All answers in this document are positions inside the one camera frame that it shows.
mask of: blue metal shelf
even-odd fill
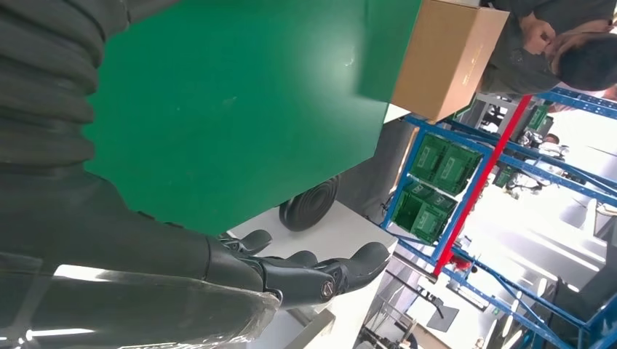
[[[602,98],[585,95],[569,89],[554,88],[550,92],[537,95],[545,100],[568,105],[607,118],[617,119],[617,103]]]
[[[562,92],[559,90],[553,91],[550,93],[552,93],[551,96],[554,97],[558,92],[561,93],[562,96],[563,94],[566,93],[566,92]],[[576,95],[575,97],[577,98],[577,100],[582,100],[582,97],[580,95]],[[585,103],[600,103],[600,101],[597,101],[598,99],[592,100],[590,98],[584,99],[586,101]],[[601,105],[601,108],[603,108],[602,111],[603,113],[605,113],[601,115],[607,116],[606,114],[608,114],[610,111],[614,111],[614,114],[611,114],[611,116],[609,117],[617,119],[617,103],[610,103],[604,100],[601,100],[601,101],[602,103],[604,103]],[[488,134],[487,132],[483,132],[478,129],[473,129],[471,127],[456,123],[454,121],[447,121],[447,122],[442,122],[441,124],[438,124],[438,125],[431,125],[431,124],[426,123],[425,121],[417,119],[411,114],[405,117],[405,121],[418,127],[419,130],[418,130],[416,139],[413,143],[413,146],[409,152],[409,156],[405,160],[405,165],[403,166],[402,179],[400,180],[400,183],[398,184],[397,189],[394,192],[393,199],[391,200],[390,206],[386,212],[386,217],[384,221],[380,224],[380,226],[386,231],[388,230],[388,227],[391,224],[392,215],[394,213],[397,202],[401,196],[402,189],[407,184],[409,184],[411,180],[413,180],[412,176],[408,176],[407,174],[410,172],[413,161],[415,157],[418,155],[418,152],[420,150],[422,140],[427,134],[432,134],[432,135],[436,135],[439,137],[443,137],[451,142],[458,143],[459,145],[462,145],[465,148],[468,148],[470,150],[473,150],[473,151],[476,151],[482,154],[482,160],[476,172],[471,177],[471,180],[469,181],[469,186],[463,193],[463,198],[461,199],[461,201],[458,203],[457,207],[455,208],[449,222],[447,223],[444,229],[444,232],[441,238],[437,242],[437,245],[433,245],[434,251],[431,253],[431,255],[424,254],[423,252],[414,248],[413,246],[411,246],[409,243],[406,242],[406,241],[409,241],[413,243],[422,243],[421,241],[408,237],[408,236],[399,236],[397,234],[392,234],[396,236],[397,238],[399,238],[400,246],[416,254],[418,257],[420,257],[420,259],[427,262],[428,264],[435,265],[437,262],[437,259],[439,258],[439,256],[441,255],[441,253],[443,252],[445,248],[446,241],[450,238],[450,236],[453,233],[455,224],[461,218],[461,214],[463,212],[465,203],[467,203],[470,199],[471,190],[469,189],[474,188],[476,185],[479,185],[479,174],[481,173],[482,169],[484,169],[487,166],[488,160],[490,158],[490,154],[493,152],[493,147],[497,143],[498,139],[494,135]],[[449,124],[451,129],[444,128],[445,124]],[[544,154],[540,154],[538,151],[524,148],[521,145],[518,145],[516,143],[512,143],[512,142],[508,143],[506,149],[509,149],[515,153],[521,153],[528,158],[537,159],[539,161],[549,163],[552,166],[560,167],[571,174],[584,178],[587,182],[597,187],[597,190],[593,188],[588,188],[585,185],[581,185],[580,183],[574,182],[572,180],[568,180],[564,177],[560,177],[558,175],[552,174],[551,172],[547,172],[543,169],[535,167],[524,161],[516,159],[515,157],[510,156],[510,155],[505,155],[505,154],[501,155],[499,158],[499,161],[505,164],[508,164],[509,166],[512,166],[514,168],[518,168],[525,172],[531,173],[532,175],[536,175],[536,176],[545,178],[547,180],[551,180],[551,182],[553,183],[562,185],[566,188],[574,190],[578,193],[582,193],[591,198],[596,198],[598,201],[602,203],[617,206],[617,182],[614,182],[612,180],[589,173],[582,169],[578,169],[569,164],[566,164],[565,162],[554,159],[550,156],[545,156]],[[489,266],[483,264],[482,262],[474,259],[471,256],[468,256],[467,253],[465,253],[465,251],[462,251],[460,249],[453,249],[453,251],[456,254],[459,254],[469,259],[470,261],[472,261],[472,263],[475,266],[477,266],[479,269],[483,269],[484,271],[489,273],[513,297],[515,297],[514,294],[516,292],[521,291],[521,293],[523,293],[525,296],[529,297],[533,301],[537,302],[539,305],[542,305],[543,307],[553,312],[557,316],[564,318],[566,321],[570,322],[571,324],[579,328],[579,332],[580,332],[579,344],[578,344],[579,349],[581,349],[583,345],[583,340],[582,340],[583,336],[587,334],[592,334],[594,332],[594,329],[597,329],[597,324],[599,322],[604,321],[604,320],[599,320],[599,318],[606,319],[606,316],[602,317],[602,314],[599,313],[599,315],[597,314],[591,321],[589,321],[588,323],[585,323],[584,321],[570,315],[568,312],[557,307],[556,305],[553,305],[550,302],[546,301],[545,299],[538,297],[535,292],[530,291],[529,289],[526,289],[525,287],[517,285],[514,282],[508,280],[507,278],[497,273],[495,270],[493,270]],[[492,296],[485,294],[480,289],[471,285],[461,275],[454,273],[448,269],[443,269],[442,272],[448,275],[449,277],[451,277],[452,279],[456,280],[458,283],[460,283],[461,286],[466,287],[467,289],[471,290],[472,292],[477,294],[482,299],[488,301],[490,304],[495,306],[497,309],[503,311],[504,313],[508,315],[513,316],[513,318],[516,319],[519,323],[521,323],[521,325],[528,328],[530,331],[533,331],[537,335],[541,336],[544,340],[550,342],[553,345],[556,345],[560,349],[573,349],[569,344],[561,340],[547,325],[545,325],[544,322],[539,317],[537,317],[537,315],[531,310],[531,307],[529,307],[526,304],[523,304],[522,301],[520,305],[527,311],[526,316],[531,317],[531,319],[527,318],[525,315],[521,315],[521,314],[511,311],[510,305],[506,304],[503,301],[497,300],[496,298]],[[615,311],[612,312],[611,314],[617,313],[617,297],[614,303],[615,303],[615,306],[614,306]],[[615,329],[611,329],[607,334],[604,334],[602,336],[596,335],[596,337],[592,337],[595,343],[593,344],[592,348],[605,349],[605,348],[608,348],[609,345],[611,345],[617,340],[617,320],[615,321],[615,324],[616,324]],[[542,341],[543,340],[537,338],[537,336],[534,336],[533,345],[537,345],[537,343],[542,342]]]

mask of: blue shelving rack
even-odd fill
[[[551,92],[544,93],[542,95],[539,95],[538,97],[547,100],[553,100],[555,102],[565,105],[570,105],[575,108],[580,108],[601,116],[617,119],[617,103],[612,103],[610,101],[602,100],[600,98],[583,95],[581,93],[572,92],[566,89],[554,89]],[[498,138],[491,134],[488,134],[487,132],[474,129],[463,124],[459,124],[455,121],[443,121],[440,124],[433,125],[428,124],[421,119],[418,119],[412,114],[407,115],[405,117],[405,121],[418,127],[418,134],[409,152],[409,156],[405,161],[405,165],[403,167],[403,176],[398,183],[397,189],[394,192],[394,196],[386,212],[386,217],[384,221],[380,224],[382,229],[386,231],[392,224],[392,215],[401,196],[402,189],[410,182],[417,180],[411,174],[409,174],[409,172],[411,170],[413,160],[418,155],[424,136],[426,136],[427,134],[436,135],[482,154],[482,160],[479,163],[478,169],[471,177],[469,186],[466,191],[463,192],[462,199],[458,203],[458,206],[455,208],[452,217],[446,225],[441,238],[438,240],[437,244],[434,245],[434,251],[432,252],[432,254],[424,254],[422,251],[416,249],[410,244],[410,242],[424,244],[422,241],[411,238],[409,236],[400,236],[397,234],[393,234],[399,238],[400,246],[417,255],[424,262],[427,262],[430,265],[435,265],[437,259],[445,248],[446,241],[453,233],[456,222],[461,218],[464,204],[470,199],[471,190],[469,189],[474,188],[477,185],[481,185],[481,183],[479,183],[479,174],[487,166],[488,159],[490,157],[490,154],[493,152],[493,147],[498,142]],[[449,124],[450,129],[444,128],[443,126],[445,124]],[[543,154],[540,154],[538,151],[522,147],[521,145],[518,145],[516,143],[509,142],[506,146],[506,149],[511,150],[511,152],[521,153],[528,158],[537,159],[539,161],[551,164],[552,166],[560,167],[566,172],[575,174],[576,176],[585,179],[595,188],[589,188],[578,182],[574,182],[564,177],[555,175],[551,172],[547,172],[524,161],[516,159],[511,155],[502,154],[499,158],[499,161],[501,161],[502,163],[508,164],[509,166],[517,169],[521,169],[527,173],[531,173],[533,175],[550,180],[553,183],[561,185],[565,188],[569,188],[578,193],[582,193],[585,196],[596,198],[600,203],[617,206],[617,182],[573,167],[569,164],[566,164],[565,162],[559,161],[550,156],[545,156]],[[591,343],[593,343],[589,347],[591,349],[606,349],[610,348],[611,345],[617,343],[617,296],[615,296],[602,310],[599,310],[592,319],[585,322],[581,319],[576,318],[575,316],[572,316],[571,314],[567,313],[556,305],[551,304],[545,299],[539,297],[538,295],[536,295],[535,292],[508,280],[503,275],[490,268],[488,265],[485,265],[479,260],[476,260],[475,258],[467,255],[465,251],[457,248],[454,248],[453,251],[456,254],[459,254],[467,258],[468,260],[471,260],[479,269],[482,269],[485,272],[489,273],[493,278],[497,280],[497,282],[499,282],[499,284],[501,284],[501,286],[504,287],[504,289],[512,297],[516,297],[515,294],[517,292],[521,292],[537,304],[548,309],[554,315],[559,316],[574,325],[578,329],[578,349],[583,348],[584,338],[589,339]],[[464,277],[458,275],[457,273],[454,273],[448,269],[443,269],[442,272],[451,277],[452,279],[456,280],[458,283],[460,283],[461,286],[466,287],[482,299],[495,306],[497,309],[503,311],[507,315],[512,316],[521,325],[532,331],[534,333],[534,336],[540,336],[560,349],[573,349],[571,345],[560,339],[537,316],[537,314],[531,309],[531,307],[527,304],[524,304],[524,302],[520,302],[520,306],[522,306],[527,311],[527,316],[518,314],[516,311],[512,311],[509,304],[506,304],[503,301],[497,300],[496,298],[485,294],[481,289],[478,289],[474,285],[471,285]]]

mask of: black hair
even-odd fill
[[[582,45],[563,52],[557,78],[584,91],[602,91],[617,84],[617,35],[587,33]]]
[[[544,136],[544,139],[546,140],[548,137],[554,139],[555,142],[557,142],[557,144],[561,143],[561,140],[559,139],[559,137],[552,133],[548,133],[546,136]]]

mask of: white table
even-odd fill
[[[321,261],[334,257],[349,258],[360,247],[372,241],[381,242],[390,253],[397,245],[394,237],[338,201],[322,221],[300,233],[290,232],[280,223],[278,208],[242,223],[229,233],[242,238],[257,229],[267,230],[273,238],[272,244],[260,253],[262,256],[287,258],[300,250],[309,250]],[[336,319],[329,329],[324,330],[305,348],[352,348],[380,282],[381,276],[363,289],[338,296],[327,305],[314,307],[317,312],[328,309]],[[279,311],[262,337],[247,348],[286,348],[302,330],[303,327],[288,312]]]

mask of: red vertical pole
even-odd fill
[[[461,229],[463,228],[463,225],[465,224],[465,220],[467,219],[467,216],[469,215],[471,209],[476,204],[478,197],[482,193],[484,184],[488,180],[488,175],[490,175],[490,172],[493,171],[493,167],[497,164],[497,160],[499,160],[499,156],[501,156],[501,154],[503,153],[503,150],[505,149],[506,144],[508,143],[508,140],[512,136],[512,132],[514,132],[514,128],[516,127],[519,120],[521,119],[521,116],[525,112],[525,108],[529,105],[530,101],[531,101],[531,95],[523,96],[517,109],[514,111],[514,114],[512,115],[512,119],[510,119],[510,122],[508,123],[506,130],[503,131],[503,135],[501,135],[501,138],[499,138],[499,141],[497,142],[497,146],[495,147],[495,150],[493,151],[493,153],[490,154],[490,158],[488,160],[487,166],[484,169],[482,169],[482,173],[480,173],[480,177],[479,177],[479,180],[476,186],[473,188],[470,188],[470,190],[472,190],[471,196],[469,197],[469,200],[465,203],[465,207],[463,208],[463,211],[461,212],[461,216],[456,221],[454,225],[454,229],[452,230],[452,234],[447,240],[445,248],[443,252],[441,253],[441,255],[439,256],[439,259],[437,260],[437,264],[435,265],[435,270],[433,270],[434,276],[436,277],[439,276],[439,274],[442,272],[442,268],[446,264],[449,263],[450,258],[452,257],[452,245],[454,245],[454,241],[456,241],[456,238],[458,238],[458,234],[461,232]]]

